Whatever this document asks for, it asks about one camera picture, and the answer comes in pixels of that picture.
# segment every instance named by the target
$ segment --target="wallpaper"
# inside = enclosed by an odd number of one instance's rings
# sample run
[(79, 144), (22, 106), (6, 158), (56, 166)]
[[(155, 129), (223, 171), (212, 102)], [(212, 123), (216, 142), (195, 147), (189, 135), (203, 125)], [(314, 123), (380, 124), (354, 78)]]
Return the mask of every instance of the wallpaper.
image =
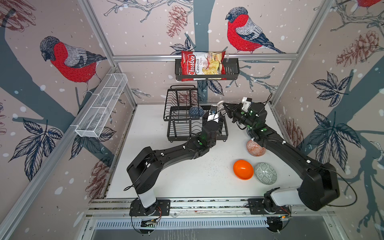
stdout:
[(186, 38), (194, 51), (295, 53), (321, 0), (90, 2), (115, 55), (153, 55)]
[(237, 80), (178, 81), (174, 62), (119, 63), (138, 104), (163, 103), (172, 85), (194, 85), (200, 102), (265, 101), (274, 93), (291, 61), (240, 61)]
[(91, 200), (104, 197), (110, 167), (131, 114), (131, 105), (122, 94), (100, 138), (77, 136), (73, 140), (11, 239), (77, 237)]
[(77, 1), (0, 6), (2, 221), (110, 67)]
[[(384, 236), (384, 5), (336, 1), (276, 105), (295, 147), (356, 190), (334, 207), (350, 239)], [(339, 179), (347, 205), (354, 192)]]

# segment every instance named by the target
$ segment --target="white wire basket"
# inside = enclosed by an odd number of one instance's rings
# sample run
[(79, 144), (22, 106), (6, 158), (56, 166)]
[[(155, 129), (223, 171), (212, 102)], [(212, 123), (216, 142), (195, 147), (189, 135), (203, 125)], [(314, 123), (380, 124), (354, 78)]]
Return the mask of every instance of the white wire basket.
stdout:
[(75, 130), (80, 137), (100, 136), (127, 82), (125, 74), (111, 74)]

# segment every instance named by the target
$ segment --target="black dish rack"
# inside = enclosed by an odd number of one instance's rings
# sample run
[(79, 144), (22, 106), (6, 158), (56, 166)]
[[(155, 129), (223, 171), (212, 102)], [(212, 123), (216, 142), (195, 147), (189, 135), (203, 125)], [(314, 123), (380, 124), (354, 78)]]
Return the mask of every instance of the black dish rack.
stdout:
[(167, 91), (163, 119), (164, 121), (198, 120), (198, 116), (189, 115), (189, 109), (193, 106), (199, 107), (199, 94), (195, 85), (172, 85)]
[[(190, 137), (196, 135), (201, 132), (201, 128), (203, 123), (207, 121), (206, 114), (209, 112), (211, 108), (210, 105), (201, 106), (204, 110), (204, 116), (199, 117), (197, 119), (188, 119), (186, 121), (169, 121), (168, 122), (168, 132), (167, 137), (170, 142), (173, 141), (187, 141)], [(224, 142), (228, 139), (228, 128), (227, 122), (225, 120), (225, 116), (221, 116), (218, 119), (220, 128), (219, 135), (217, 136), (217, 140), (224, 140)]]
[(223, 67), (226, 74), (214, 74), (214, 75), (182, 75), (181, 71), (181, 59), (175, 59), (175, 75), (178, 81), (187, 78), (225, 78), (226, 80), (236, 80), (240, 73), (239, 60), (238, 58), (224, 58)]

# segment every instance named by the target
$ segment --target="gray patterned bowl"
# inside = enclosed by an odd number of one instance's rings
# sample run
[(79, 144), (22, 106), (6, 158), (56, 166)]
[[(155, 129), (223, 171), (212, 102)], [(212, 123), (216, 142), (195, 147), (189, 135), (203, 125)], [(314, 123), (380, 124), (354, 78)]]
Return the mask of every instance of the gray patterned bowl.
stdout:
[(266, 185), (272, 185), (277, 180), (277, 174), (274, 168), (268, 163), (259, 163), (255, 167), (257, 179)]

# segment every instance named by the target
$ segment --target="mounting plate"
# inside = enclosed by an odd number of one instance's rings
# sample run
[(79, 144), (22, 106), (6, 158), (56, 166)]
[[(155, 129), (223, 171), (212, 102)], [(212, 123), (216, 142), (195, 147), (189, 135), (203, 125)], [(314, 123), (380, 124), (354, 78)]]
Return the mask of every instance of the mounting plate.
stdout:
[[(265, 211), (263, 201), (264, 201), (263, 197), (248, 199), (249, 210), (251, 212), (251, 215), (270, 214), (269, 212)], [(282, 208), (287, 212), (291, 213), (289, 207), (282, 206)], [(274, 214), (287, 215), (287, 212), (284, 211), (283, 209), (280, 208)]]
[[(157, 206), (161, 209), (162, 216), (169, 216), (170, 200), (157, 200)], [(129, 211), (129, 215), (132, 217), (148, 217), (148, 216), (160, 216), (158, 209), (155, 209), (155, 212), (150, 215), (145, 214), (145, 208), (141, 204), (141, 201), (137, 199), (133, 202), (132, 208)]]

